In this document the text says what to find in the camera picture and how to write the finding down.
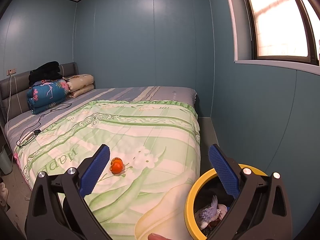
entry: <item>power cord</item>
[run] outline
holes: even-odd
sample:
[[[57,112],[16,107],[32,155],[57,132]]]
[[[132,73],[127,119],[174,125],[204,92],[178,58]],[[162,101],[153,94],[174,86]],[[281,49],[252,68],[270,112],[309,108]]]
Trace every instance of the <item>power cord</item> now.
[[[58,106],[57,108],[51,109],[49,112],[47,112],[47,113],[45,113],[45,114],[42,114],[42,115],[39,117],[38,122],[36,122],[36,123],[35,123],[34,125],[32,125],[32,126],[29,126],[29,127],[25,128],[25,130],[21,133],[19,140],[16,142],[16,145],[17,145],[19,148],[22,148],[23,146],[31,143],[31,142],[38,136],[38,134],[42,132],[42,130],[38,129],[38,128],[41,126],[40,120],[41,120],[42,117],[44,117],[44,116],[47,115],[47,114],[50,114],[50,113],[59,111],[59,110],[67,109],[67,108],[69,108],[70,106],[72,106],[72,103],[61,103],[61,105],[62,105],[62,106]],[[33,132],[33,135],[32,135],[32,134],[29,135],[29,136],[31,136],[31,137],[30,137],[30,138],[27,138],[27,141],[26,141],[25,143],[21,144],[22,141],[24,141],[24,139],[27,137],[27,135],[25,135],[25,136],[21,139],[21,137],[22,137],[22,135],[24,134],[24,132],[25,132],[26,130],[28,130],[29,128],[32,128],[32,127],[34,127],[34,126],[36,126],[36,125],[37,125],[37,127],[34,128],[34,129],[31,131],[31,132]]]
[[[9,111],[10,111],[10,101],[11,101],[11,79],[12,79],[11,69],[9,70],[9,72],[10,72],[10,95],[9,95],[9,106],[8,106],[8,112],[7,112],[7,134],[9,131],[8,122],[9,122]]]

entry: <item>black cable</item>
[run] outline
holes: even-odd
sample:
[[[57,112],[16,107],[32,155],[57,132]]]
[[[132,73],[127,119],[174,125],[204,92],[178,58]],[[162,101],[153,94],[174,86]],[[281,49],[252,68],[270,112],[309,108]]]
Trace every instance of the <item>black cable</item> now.
[[[41,130],[37,131],[37,129],[41,126],[40,120],[41,120],[42,117],[44,117],[45,115],[50,114],[50,113],[52,113],[52,112],[55,112],[55,111],[67,109],[67,108],[69,108],[69,107],[72,105],[72,103],[61,103],[61,105],[62,105],[62,106],[67,106],[67,107],[59,108],[59,107],[61,107],[61,106],[58,106],[57,108],[51,109],[49,112],[47,112],[47,113],[45,113],[45,114],[42,114],[42,115],[39,117],[38,122],[36,122],[34,125],[25,128],[25,130],[21,133],[19,140],[16,142],[16,145],[17,145],[19,148],[22,148],[23,146],[31,143],[31,142],[37,137],[37,135],[42,132]],[[34,138],[33,138],[32,140],[28,140],[28,141],[27,141],[26,143],[24,143],[24,144],[21,144],[21,137],[22,137],[22,135],[24,134],[24,132],[25,132],[27,129],[32,128],[32,127],[34,127],[34,126],[36,126],[36,125],[37,125],[37,127],[33,129],[33,132],[34,132],[34,135],[35,135]]]

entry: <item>gray upholstered headboard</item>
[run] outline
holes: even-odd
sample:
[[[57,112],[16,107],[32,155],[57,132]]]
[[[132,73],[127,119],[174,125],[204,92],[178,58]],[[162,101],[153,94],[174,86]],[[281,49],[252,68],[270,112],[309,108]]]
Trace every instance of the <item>gray upholstered headboard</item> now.
[[[78,75],[78,67],[75,62],[59,65],[60,74],[64,77]],[[9,120],[30,111],[27,103],[27,91],[29,90],[30,71],[12,76],[11,79],[11,100],[9,109]],[[7,122],[7,110],[10,95],[10,78],[0,81],[0,125],[4,133],[4,125]]]

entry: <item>blue painted wall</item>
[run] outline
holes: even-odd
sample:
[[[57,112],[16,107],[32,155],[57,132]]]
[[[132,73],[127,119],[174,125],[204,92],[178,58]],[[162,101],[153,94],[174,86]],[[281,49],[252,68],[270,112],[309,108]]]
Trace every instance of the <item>blue painted wall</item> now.
[[[235,64],[228,0],[210,2],[215,44],[211,119],[219,145],[239,163],[281,174],[296,236],[320,201],[320,77]]]
[[[210,116],[213,33],[209,0],[81,0],[74,60],[97,88],[182,86]]]
[[[0,20],[0,79],[57,60],[72,62],[76,2],[13,0]]]

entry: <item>gray floor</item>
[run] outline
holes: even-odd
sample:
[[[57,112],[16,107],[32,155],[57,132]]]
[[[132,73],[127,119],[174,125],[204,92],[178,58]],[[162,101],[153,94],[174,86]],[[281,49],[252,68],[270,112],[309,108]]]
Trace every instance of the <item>gray floor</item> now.
[[[200,175],[212,169],[208,160],[208,150],[210,145],[217,142],[217,137],[209,117],[198,118],[200,126],[200,151],[201,151],[201,164]],[[13,172],[2,177],[4,183],[9,190],[7,203],[11,206],[7,212],[8,217],[12,223],[24,234],[24,223],[27,216],[29,201],[25,198],[30,198],[31,190],[25,182],[22,174],[16,165],[13,163]]]

